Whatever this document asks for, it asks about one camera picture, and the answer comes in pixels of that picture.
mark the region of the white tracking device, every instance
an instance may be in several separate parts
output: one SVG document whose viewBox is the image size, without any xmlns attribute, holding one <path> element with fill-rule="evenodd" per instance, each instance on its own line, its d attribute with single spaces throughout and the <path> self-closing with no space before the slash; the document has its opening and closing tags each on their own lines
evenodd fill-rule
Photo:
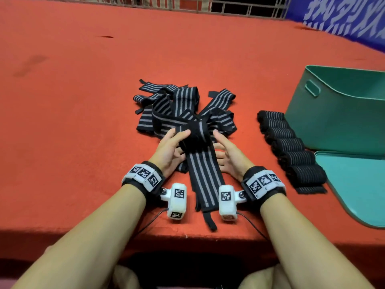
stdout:
<svg viewBox="0 0 385 289">
<path fill-rule="evenodd" d="M 225 221 L 234 221 L 238 218 L 237 204 L 247 201 L 244 191 L 235 191 L 234 187 L 224 184 L 218 189 L 219 214 Z"/>
<path fill-rule="evenodd" d="M 161 200 L 168 202 L 167 217 L 181 220 L 187 208 L 187 187 L 182 183 L 174 183 L 171 189 L 161 188 Z"/>
</svg>

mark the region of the blue banner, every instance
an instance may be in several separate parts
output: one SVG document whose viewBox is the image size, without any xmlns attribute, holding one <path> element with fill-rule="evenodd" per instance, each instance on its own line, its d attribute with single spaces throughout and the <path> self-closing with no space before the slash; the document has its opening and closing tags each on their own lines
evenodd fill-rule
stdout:
<svg viewBox="0 0 385 289">
<path fill-rule="evenodd" d="M 291 0 L 286 18 L 385 52 L 385 0 Z"/>
</svg>

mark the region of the person's right hand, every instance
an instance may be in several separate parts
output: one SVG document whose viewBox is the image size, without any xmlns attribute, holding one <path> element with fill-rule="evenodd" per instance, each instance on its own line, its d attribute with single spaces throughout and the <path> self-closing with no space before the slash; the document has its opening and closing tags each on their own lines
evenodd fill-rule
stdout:
<svg viewBox="0 0 385 289">
<path fill-rule="evenodd" d="M 230 174 L 238 181 L 242 181 L 246 171 L 255 166 L 255 164 L 253 164 L 234 143 L 219 133 L 218 130 L 214 130 L 213 135 L 218 141 L 218 143 L 214 143 L 214 148 L 216 149 L 215 155 L 220 170 Z"/>
</svg>

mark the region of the red tablecloth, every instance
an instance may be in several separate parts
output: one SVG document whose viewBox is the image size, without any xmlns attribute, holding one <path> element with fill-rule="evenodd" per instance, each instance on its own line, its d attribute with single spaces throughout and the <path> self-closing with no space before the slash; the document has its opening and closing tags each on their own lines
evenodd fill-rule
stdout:
<svg viewBox="0 0 385 289">
<path fill-rule="evenodd" d="M 41 0 L 0 0 L 0 257 L 36 259 L 119 189 L 158 139 L 139 134 L 140 78 L 237 95 L 231 140 L 258 165 L 274 170 L 288 198 L 370 279 L 385 276 L 385 230 L 352 219 L 329 191 L 299 195 L 258 129 L 259 110 L 284 112 L 306 65 L 385 70 L 385 55 L 290 21 L 188 14 Z M 225 181 L 240 189 L 225 175 Z M 129 245 L 254 255 L 273 260 L 269 245 L 243 218 L 213 219 L 211 233 L 188 207 L 179 224 L 161 215 Z M 149 211 L 147 223 L 157 212 Z M 262 231 L 262 221 L 246 212 Z"/>
</svg>

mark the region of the box handle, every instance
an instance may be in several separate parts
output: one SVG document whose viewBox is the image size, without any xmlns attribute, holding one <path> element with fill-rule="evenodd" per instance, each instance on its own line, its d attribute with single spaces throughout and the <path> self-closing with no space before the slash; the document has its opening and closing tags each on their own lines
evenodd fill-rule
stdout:
<svg viewBox="0 0 385 289">
<path fill-rule="evenodd" d="M 321 88 L 318 87 L 313 81 L 307 80 L 305 84 L 305 89 L 309 91 L 312 96 L 317 97 L 321 93 Z"/>
</svg>

